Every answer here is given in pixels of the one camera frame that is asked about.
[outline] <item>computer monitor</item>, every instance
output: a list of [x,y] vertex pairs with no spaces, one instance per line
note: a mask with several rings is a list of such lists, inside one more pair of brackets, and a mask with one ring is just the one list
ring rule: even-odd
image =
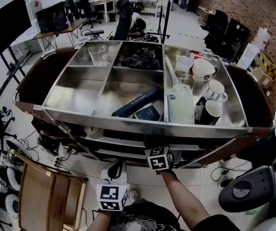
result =
[[40,10],[36,13],[36,18],[41,33],[50,33],[55,31],[53,15],[56,12],[62,11],[65,14],[64,3],[59,2],[51,7]]
[[25,0],[14,0],[0,8],[0,55],[29,27]]
[[225,36],[225,41],[246,42],[249,34],[250,34],[250,31],[246,26],[244,26],[237,20],[231,18],[224,36]]

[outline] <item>white mug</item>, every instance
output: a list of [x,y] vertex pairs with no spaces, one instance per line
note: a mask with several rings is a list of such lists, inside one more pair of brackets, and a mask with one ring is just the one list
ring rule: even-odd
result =
[[215,67],[209,61],[198,58],[194,60],[192,68],[194,74],[193,79],[197,83],[206,82],[215,72]]
[[206,101],[214,100],[218,103],[224,103],[228,100],[228,95],[224,92],[224,86],[215,79],[210,79],[204,89],[204,98]]

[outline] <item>white cup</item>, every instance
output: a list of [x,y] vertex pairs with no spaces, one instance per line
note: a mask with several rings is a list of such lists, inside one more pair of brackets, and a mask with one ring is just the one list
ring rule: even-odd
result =
[[178,56],[176,59],[175,75],[178,78],[184,79],[193,64],[189,57]]
[[197,83],[206,82],[216,71],[215,67],[207,60],[198,58],[194,61],[192,68],[194,81]]
[[224,86],[215,79],[210,79],[204,89],[204,98],[206,101],[214,100],[218,103],[224,103],[228,100],[228,95],[224,92]]
[[87,133],[88,137],[92,140],[98,140],[103,137],[104,129],[94,128],[91,126],[83,127],[84,131]]

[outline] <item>glass cup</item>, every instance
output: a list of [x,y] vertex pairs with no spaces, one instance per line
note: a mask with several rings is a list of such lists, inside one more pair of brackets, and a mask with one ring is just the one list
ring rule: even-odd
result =
[[108,48],[104,44],[95,44],[89,48],[89,53],[93,64],[96,66],[106,66],[108,58]]

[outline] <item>cardboard box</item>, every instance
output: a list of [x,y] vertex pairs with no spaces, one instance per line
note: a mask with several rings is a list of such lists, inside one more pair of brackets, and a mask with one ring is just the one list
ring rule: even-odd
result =
[[276,75],[276,66],[272,64],[267,56],[260,51],[259,54],[254,58],[255,66],[260,67],[262,72],[270,78],[274,78]]
[[262,86],[265,89],[269,89],[273,83],[273,79],[270,78],[267,74],[265,74],[263,70],[264,69],[262,67],[258,66],[252,70],[252,73],[257,78],[260,86]]

